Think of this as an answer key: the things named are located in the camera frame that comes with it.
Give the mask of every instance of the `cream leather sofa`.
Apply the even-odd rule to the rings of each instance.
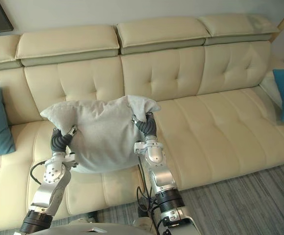
[[[267,41],[275,31],[264,17],[229,14],[1,36],[0,85],[16,152],[0,156],[0,230],[20,227],[38,188],[29,170],[51,156],[53,125],[39,113],[64,100],[158,101],[158,137],[180,189],[284,164],[271,71],[284,64]],[[34,174],[41,180],[43,172]],[[139,185],[137,167],[73,172],[55,219],[134,202]]]

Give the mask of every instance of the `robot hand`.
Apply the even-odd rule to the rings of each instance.
[[[66,147],[70,144],[74,134],[77,132],[77,127],[73,126],[72,129],[64,136],[62,132],[55,128],[53,129],[52,137],[50,140],[50,148],[52,153],[66,152]]]
[[[132,115],[131,121],[144,134],[144,137],[156,136],[156,122],[152,113],[146,114],[146,122],[138,120],[135,115]]]

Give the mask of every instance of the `wire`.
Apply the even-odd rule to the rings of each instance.
[[[161,223],[162,223],[162,221],[163,221],[163,219],[161,219],[158,223],[157,223],[157,230],[159,231],[159,228],[160,228],[160,225],[161,225]]]
[[[144,170],[143,170],[143,166],[142,166],[142,163],[141,163],[140,156],[138,156],[138,159],[139,159],[139,170],[140,170],[140,174],[141,174],[141,177],[142,177],[142,180],[143,180],[143,186],[144,186],[144,189],[146,191],[146,195],[149,198],[150,195],[148,194],[148,190],[147,190],[147,186],[146,186],[146,182],[145,182],[145,174],[144,174]]]
[[[152,195],[152,187],[150,189],[150,192],[148,192],[147,186],[146,186],[146,181],[145,181],[145,174],[144,174],[144,169],[141,163],[141,158],[138,155],[138,160],[139,160],[139,172],[140,172],[140,176],[142,178],[142,182],[143,182],[143,187],[145,189],[146,192],[146,196],[142,193],[142,190],[140,188],[140,186],[137,187],[137,201],[138,201],[138,205],[140,210],[142,210],[143,212],[150,212],[151,214],[151,219],[152,219],[152,225],[154,225],[154,228],[156,230],[156,234],[160,235],[160,232],[158,231],[158,227],[160,224],[158,224],[158,227],[156,226],[155,220],[154,220],[154,211],[159,208],[159,206],[157,205],[157,199],[152,199],[151,195]],[[140,203],[140,199],[139,199],[139,192],[141,193],[141,195],[143,196],[143,198],[145,198],[146,200],[148,200],[148,207],[146,209],[143,209],[141,207],[141,203]]]
[[[39,181],[37,178],[35,178],[35,177],[33,176],[32,172],[33,172],[33,170],[34,170],[38,165],[43,165],[45,162],[46,162],[46,161],[42,161],[42,162],[37,163],[37,164],[34,165],[34,166],[31,168],[31,170],[30,170],[30,176],[31,176],[31,178],[32,178],[35,182],[37,182],[38,184],[41,184],[41,183],[40,183],[40,181]]]
[[[156,230],[156,234],[157,234],[157,235],[160,235],[160,232],[158,231],[158,227],[157,227],[157,226],[155,227],[155,220],[154,220],[154,211],[155,211],[157,208],[159,208],[159,206],[155,206],[155,207],[152,209],[152,211],[151,211],[151,219],[152,219],[152,222],[153,222],[153,224],[154,224],[154,228],[155,228],[155,230]]]

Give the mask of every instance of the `gray rug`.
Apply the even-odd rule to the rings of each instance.
[[[203,235],[284,235],[284,165],[185,190],[182,196]],[[132,224],[137,215],[137,203],[132,203],[99,211],[98,219]],[[54,221],[52,226],[82,217]]]

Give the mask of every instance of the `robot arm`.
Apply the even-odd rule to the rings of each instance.
[[[163,234],[200,235],[166,165],[163,145],[157,140],[153,114],[146,114],[146,119],[147,122],[141,122],[135,116],[132,117],[132,121],[145,137],[145,142],[135,143],[134,151],[144,156],[152,189],[161,210],[161,220],[164,227],[168,227]]]
[[[50,143],[52,157],[45,162],[43,182],[34,194],[20,232],[31,234],[50,227],[71,179],[70,169],[78,164],[74,159],[74,153],[66,155],[66,147],[76,131],[77,128],[74,126],[62,136],[60,130],[53,130]]]

